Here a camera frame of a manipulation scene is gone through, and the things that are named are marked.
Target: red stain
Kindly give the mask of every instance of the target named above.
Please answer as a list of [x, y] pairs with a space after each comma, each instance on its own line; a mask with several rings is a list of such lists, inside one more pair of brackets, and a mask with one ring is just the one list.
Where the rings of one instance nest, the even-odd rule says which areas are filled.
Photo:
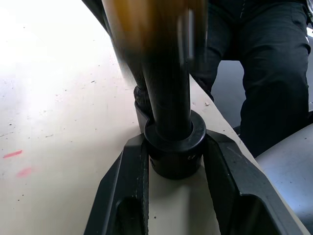
[[28, 175], [31, 174], [31, 172], [32, 172], [32, 168], [28, 167], [28, 168], [21, 170], [19, 173], [17, 173], [16, 177], [18, 178], [27, 177]]
[[19, 150], [19, 151], [16, 151], [16, 152], [14, 152], [14, 153], [9, 153], [9, 154], [4, 155], [4, 157], [3, 157], [3, 158], [10, 158], [10, 157], [14, 157], [14, 156], [16, 156], [16, 155], [21, 154], [22, 152], [23, 152], [22, 150]]

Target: person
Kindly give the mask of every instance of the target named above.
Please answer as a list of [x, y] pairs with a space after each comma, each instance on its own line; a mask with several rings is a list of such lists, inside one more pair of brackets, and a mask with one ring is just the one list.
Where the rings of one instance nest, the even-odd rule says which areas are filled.
[[[246, 91], [240, 138], [254, 157], [308, 124], [309, 9], [301, 0], [211, 0], [208, 6], [207, 42], [190, 74], [213, 99], [218, 65], [236, 52]], [[134, 68], [135, 100], [152, 115], [143, 75]]]

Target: black bushing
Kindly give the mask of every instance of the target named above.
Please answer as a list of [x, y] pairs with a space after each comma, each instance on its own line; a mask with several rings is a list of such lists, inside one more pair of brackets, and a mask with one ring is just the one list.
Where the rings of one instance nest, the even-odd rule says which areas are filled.
[[147, 123], [144, 135], [153, 169], [167, 179], [183, 179], [194, 174], [201, 165], [202, 143], [206, 133], [202, 117], [191, 111], [193, 130], [181, 141], [169, 141], [157, 134], [155, 123]]

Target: black pants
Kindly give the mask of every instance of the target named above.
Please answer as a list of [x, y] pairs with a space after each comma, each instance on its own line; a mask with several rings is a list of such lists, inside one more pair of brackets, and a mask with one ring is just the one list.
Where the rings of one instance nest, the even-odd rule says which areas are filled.
[[240, 138], [256, 157], [307, 124], [311, 49], [305, 5], [280, 2], [253, 7], [244, 17], [240, 11], [237, 17], [231, 9], [209, 8], [208, 43], [190, 73], [210, 95], [220, 61], [235, 47], [231, 49], [245, 71]]

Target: white work surface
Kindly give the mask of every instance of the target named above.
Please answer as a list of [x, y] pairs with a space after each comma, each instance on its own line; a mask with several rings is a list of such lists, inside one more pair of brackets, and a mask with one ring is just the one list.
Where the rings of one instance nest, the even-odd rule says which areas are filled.
[[[80, 0], [5, 1], [0, 21], [0, 234], [81, 235], [100, 180], [139, 134], [133, 87]], [[191, 101], [255, 162], [194, 82]], [[150, 235], [219, 234], [203, 167], [182, 181], [151, 170], [149, 202]]]

